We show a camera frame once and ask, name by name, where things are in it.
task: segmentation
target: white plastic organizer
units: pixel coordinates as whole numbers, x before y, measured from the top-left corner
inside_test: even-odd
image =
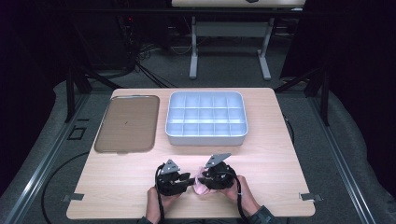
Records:
[[[175,91],[165,131],[176,146],[238,146],[248,133],[242,95],[237,91]]]

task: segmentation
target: wooden table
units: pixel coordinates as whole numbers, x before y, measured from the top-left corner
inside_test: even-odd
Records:
[[[160,109],[155,146],[142,153],[98,153],[92,147],[75,193],[82,201],[71,201],[71,219],[141,218],[146,213],[147,190],[154,186],[157,167],[172,159],[180,173],[197,173],[212,154],[232,153],[225,160],[238,175],[244,175],[259,204],[276,217],[309,217],[312,202],[302,201],[308,193],[304,175],[275,93],[271,89],[197,89],[239,91],[244,98],[248,134],[238,147],[176,147],[169,144],[165,121],[169,97],[174,91],[194,89],[123,89],[117,95],[157,95]],[[239,217],[236,205],[220,193],[197,195],[192,187],[166,214],[172,218]]]

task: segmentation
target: table leg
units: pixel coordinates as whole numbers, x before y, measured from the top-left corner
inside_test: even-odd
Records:
[[[270,70],[268,69],[268,64],[265,59],[265,52],[268,49],[268,43],[271,38],[273,26],[274,26],[274,18],[271,18],[268,21],[267,28],[265,29],[265,36],[264,36],[264,40],[262,41],[262,49],[257,50],[260,66],[262,67],[262,76],[264,77],[264,80],[271,80]]]
[[[197,78],[197,67],[198,67],[198,49],[197,49],[197,33],[196,33],[196,22],[195,17],[191,20],[191,65],[190,65],[190,79]]]

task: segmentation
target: white table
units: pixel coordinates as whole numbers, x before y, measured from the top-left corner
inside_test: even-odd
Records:
[[[173,0],[173,7],[263,7],[295,8],[303,7],[305,0],[259,0],[249,3],[246,0]],[[274,19],[268,22],[208,22],[191,20],[191,66],[190,78],[196,79],[198,66],[197,36],[250,36],[263,37],[262,48],[257,50],[264,80],[271,80],[265,53],[271,38]]]

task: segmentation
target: metal bracket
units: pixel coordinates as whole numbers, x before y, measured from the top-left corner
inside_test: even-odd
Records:
[[[71,195],[65,194],[62,197],[61,201],[64,203],[70,203],[72,200],[82,201],[82,198],[84,198],[84,194],[77,194],[77,193],[73,193]]]
[[[87,130],[86,127],[82,127],[82,128],[77,128],[76,125],[73,127],[72,132],[69,134],[69,136],[67,137],[67,140],[81,140],[82,136],[84,136],[85,131]]]
[[[314,203],[324,200],[321,194],[313,194],[313,193],[305,193],[305,194],[300,193],[300,198],[303,201],[312,201]]]
[[[229,158],[231,156],[231,153],[224,153],[224,154],[217,154],[217,155],[212,155],[209,159],[209,161],[206,163],[205,168],[210,168],[213,167],[225,159]]]
[[[166,164],[163,167],[163,169],[161,170],[161,174],[162,175],[172,174],[172,173],[177,172],[179,170],[180,170],[180,168],[172,160],[169,159],[166,162]]]

